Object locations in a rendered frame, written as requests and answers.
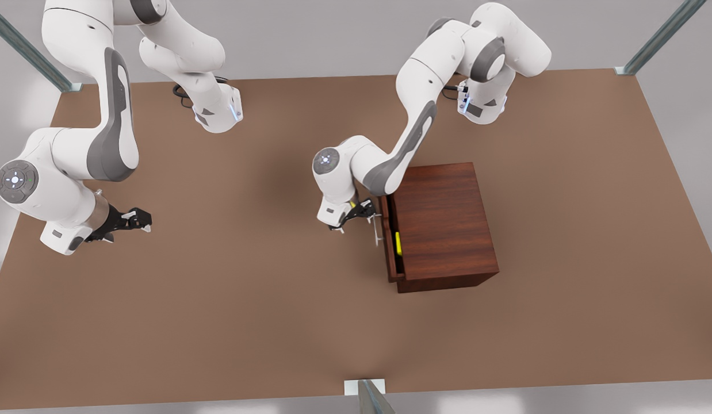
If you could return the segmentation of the wooden drawer with silver handle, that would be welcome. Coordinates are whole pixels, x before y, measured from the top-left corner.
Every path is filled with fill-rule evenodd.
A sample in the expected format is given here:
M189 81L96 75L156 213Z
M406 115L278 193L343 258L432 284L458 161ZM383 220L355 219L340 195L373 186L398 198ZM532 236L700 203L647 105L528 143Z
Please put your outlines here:
M395 283L404 279L403 257L397 256L393 234L399 231L393 196L377 197L381 214L382 241L385 248L388 280Z

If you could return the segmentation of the dark brown wooden cabinet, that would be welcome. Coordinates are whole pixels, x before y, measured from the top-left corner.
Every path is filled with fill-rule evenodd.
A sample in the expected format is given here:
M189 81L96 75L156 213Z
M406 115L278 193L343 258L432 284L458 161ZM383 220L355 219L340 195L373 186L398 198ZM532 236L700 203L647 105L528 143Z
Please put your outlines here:
M410 167L393 196L398 293L478 286L500 272L473 163Z

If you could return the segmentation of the silver frame post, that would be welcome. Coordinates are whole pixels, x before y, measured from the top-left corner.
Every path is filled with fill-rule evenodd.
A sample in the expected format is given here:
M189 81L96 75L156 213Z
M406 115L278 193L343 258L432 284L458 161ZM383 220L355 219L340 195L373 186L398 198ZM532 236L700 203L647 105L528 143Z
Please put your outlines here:
M652 37L630 58L629 62L624 66L614 67L616 75L635 76L706 2L707 0L684 0Z
M0 37L22 56L45 79L51 82L60 92L79 92L83 84L70 82L59 69L29 42L18 29L16 29L0 13Z
M353 379L344 381L344 395L358 396L359 414L396 414L385 398L384 379Z

